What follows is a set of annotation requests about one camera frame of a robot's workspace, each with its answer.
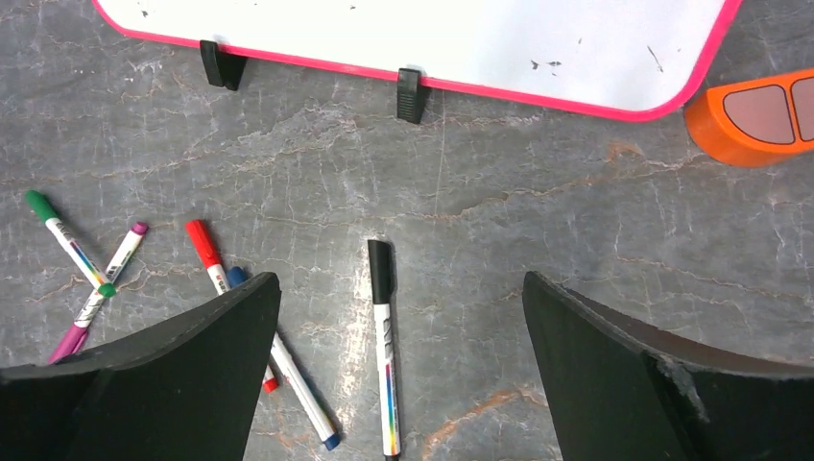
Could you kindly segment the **pink framed whiteboard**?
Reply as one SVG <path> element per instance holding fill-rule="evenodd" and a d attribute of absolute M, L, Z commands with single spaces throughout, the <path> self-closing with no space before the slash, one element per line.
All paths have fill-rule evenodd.
<path fill-rule="evenodd" d="M 125 36 L 629 122 L 700 86 L 736 1 L 99 1 Z"/>

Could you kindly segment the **green marker pen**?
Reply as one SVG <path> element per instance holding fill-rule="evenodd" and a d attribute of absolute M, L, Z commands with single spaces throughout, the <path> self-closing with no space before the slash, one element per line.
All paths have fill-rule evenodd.
<path fill-rule="evenodd" d="M 28 190 L 24 194 L 24 200 L 46 228 L 55 236 L 60 246 L 70 256 L 93 288 L 104 298 L 113 297 L 116 294 L 114 285 L 82 250 L 46 196 L 36 190 Z"/>

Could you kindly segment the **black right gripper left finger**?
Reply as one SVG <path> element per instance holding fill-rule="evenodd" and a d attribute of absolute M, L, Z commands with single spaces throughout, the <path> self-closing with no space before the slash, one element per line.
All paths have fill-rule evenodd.
<path fill-rule="evenodd" d="M 1 372 L 5 460 L 239 460 L 277 325 L 264 272 L 51 365 Z"/>

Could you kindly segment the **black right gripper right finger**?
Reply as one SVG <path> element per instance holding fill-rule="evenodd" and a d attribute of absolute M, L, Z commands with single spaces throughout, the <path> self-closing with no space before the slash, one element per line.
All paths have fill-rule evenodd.
<path fill-rule="evenodd" d="M 525 276 L 522 303 L 567 460 L 809 460 L 813 371 L 685 339 Z"/>

